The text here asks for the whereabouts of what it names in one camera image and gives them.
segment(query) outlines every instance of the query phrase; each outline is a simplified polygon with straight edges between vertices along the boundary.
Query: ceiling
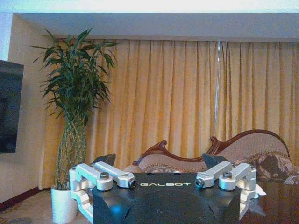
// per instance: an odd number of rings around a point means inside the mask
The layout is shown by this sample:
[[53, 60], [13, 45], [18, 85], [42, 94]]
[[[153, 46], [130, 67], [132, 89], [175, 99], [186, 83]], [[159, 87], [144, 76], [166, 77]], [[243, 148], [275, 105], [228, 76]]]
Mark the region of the ceiling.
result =
[[93, 28], [94, 38], [299, 42], [298, 0], [141, 2], [2, 0], [0, 12], [57, 37]]

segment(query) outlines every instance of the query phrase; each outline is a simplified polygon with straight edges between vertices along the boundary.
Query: curtain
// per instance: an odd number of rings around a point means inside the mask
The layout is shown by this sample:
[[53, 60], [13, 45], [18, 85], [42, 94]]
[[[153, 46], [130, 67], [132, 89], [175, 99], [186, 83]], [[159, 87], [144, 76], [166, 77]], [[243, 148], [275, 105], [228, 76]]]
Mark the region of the curtain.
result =
[[[93, 110], [86, 127], [86, 163], [116, 153], [115, 166], [124, 169], [162, 140], [178, 156], [201, 156], [214, 134], [217, 42], [116, 41], [111, 100]], [[48, 116], [44, 188], [53, 183], [62, 129], [63, 119]]]
[[273, 131], [299, 163], [299, 44], [223, 42], [216, 137]]

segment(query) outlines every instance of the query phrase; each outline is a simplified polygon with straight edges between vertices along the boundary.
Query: wall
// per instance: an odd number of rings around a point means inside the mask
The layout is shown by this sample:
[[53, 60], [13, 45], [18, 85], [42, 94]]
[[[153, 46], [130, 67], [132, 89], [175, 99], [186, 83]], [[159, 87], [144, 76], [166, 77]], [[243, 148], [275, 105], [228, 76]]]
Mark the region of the wall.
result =
[[0, 154], [0, 203], [38, 186], [43, 156], [46, 99], [40, 81], [45, 70], [32, 63], [40, 50], [30, 45], [47, 46], [49, 40], [25, 21], [13, 15], [8, 60], [24, 65], [16, 153]]
[[0, 13], [0, 60], [3, 61], [8, 60], [12, 18], [12, 13]]

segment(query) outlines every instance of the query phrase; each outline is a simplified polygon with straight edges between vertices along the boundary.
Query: patterned cushion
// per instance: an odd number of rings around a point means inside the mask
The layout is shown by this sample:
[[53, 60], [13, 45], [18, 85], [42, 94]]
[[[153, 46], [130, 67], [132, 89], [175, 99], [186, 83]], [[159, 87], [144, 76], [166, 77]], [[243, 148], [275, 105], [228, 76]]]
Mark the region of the patterned cushion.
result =
[[284, 182], [293, 174], [293, 164], [291, 159], [276, 151], [257, 153], [246, 158], [237, 160], [236, 165], [245, 162], [256, 168], [256, 178], [260, 181], [280, 181]]
[[299, 185], [299, 172], [289, 176], [285, 182], [285, 184], [298, 184]]
[[206, 170], [206, 166], [197, 169], [178, 169], [166, 164], [155, 163], [147, 166], [144, 171], [147, 173], [173, 173], [173, 172], [200, 172]]
[[175, 171], [178, 171], [174, 167], [168, 166], [166, 164], [152, 164], [147, 166], [144, 169], [145, 172], [147, 173], [173, 173]]

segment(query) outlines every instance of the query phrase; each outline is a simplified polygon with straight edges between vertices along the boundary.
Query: television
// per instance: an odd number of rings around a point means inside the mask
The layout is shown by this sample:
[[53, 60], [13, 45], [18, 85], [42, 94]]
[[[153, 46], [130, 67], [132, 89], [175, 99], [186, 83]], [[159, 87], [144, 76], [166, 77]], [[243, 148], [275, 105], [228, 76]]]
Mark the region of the television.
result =
[[15, 153], [24, 66], [0, 60], [0, 153]]

